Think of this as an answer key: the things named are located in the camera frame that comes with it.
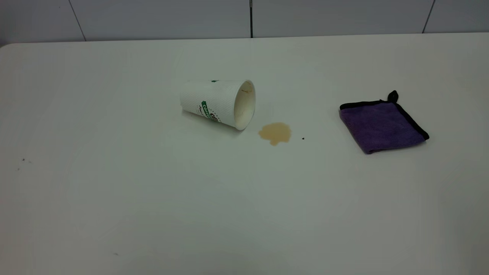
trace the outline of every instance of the microfiber towel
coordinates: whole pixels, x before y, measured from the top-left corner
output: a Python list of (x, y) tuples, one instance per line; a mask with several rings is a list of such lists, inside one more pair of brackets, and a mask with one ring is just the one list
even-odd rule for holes
[(429, 135), (397, 104), (393, 91), (387, 101), (346, 103), (340, 117), (366, 153), (409, 147), (429, 139)]

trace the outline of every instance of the tipped over cup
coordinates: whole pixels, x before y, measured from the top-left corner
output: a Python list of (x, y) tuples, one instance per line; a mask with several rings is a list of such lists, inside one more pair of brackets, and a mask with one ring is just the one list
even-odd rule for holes
[(187, 81), (180, 104), (185, 111), (243, 130), (255, 112), (255, 87), (250, 80)]

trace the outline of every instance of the cup opening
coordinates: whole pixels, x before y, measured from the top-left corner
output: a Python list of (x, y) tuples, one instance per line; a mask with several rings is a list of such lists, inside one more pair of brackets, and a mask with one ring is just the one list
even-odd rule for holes
[(236, 129), (243, 130), (255, 112), (255, 87), (251, 81), (245, 81), (234, 101), (234, 123)]

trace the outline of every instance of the brown liquid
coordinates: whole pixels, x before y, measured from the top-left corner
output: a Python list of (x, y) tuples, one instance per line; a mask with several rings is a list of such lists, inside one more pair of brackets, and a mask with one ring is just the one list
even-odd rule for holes
[(277, 146), (279, 142), (288, 142), (292, 131), (290, 127), (282, 122), (276, 122), (263, 126), (263, 129), (258, 134), (266, 140), (270, 140), (270, 144)]

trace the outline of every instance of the wall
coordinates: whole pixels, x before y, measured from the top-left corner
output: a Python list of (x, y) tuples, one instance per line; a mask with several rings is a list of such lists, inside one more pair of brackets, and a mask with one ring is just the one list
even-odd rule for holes
[[(477, 32), (489, 31), (487, 14), (487, 0), (254, 0), (253, 33)], [(0, 46), (250, 36), (249, 0), (0, 0)]]
[(0, 46), (83, 40), (68, 0), (0, 0)]
[(432, 0), (255, 0), (255, 37), (421, 33)]
[(489, 1), (436, 0), (425, 32), (488, 32)]
[(71, 0), (88, 41), (250, 37), (249, 0)]

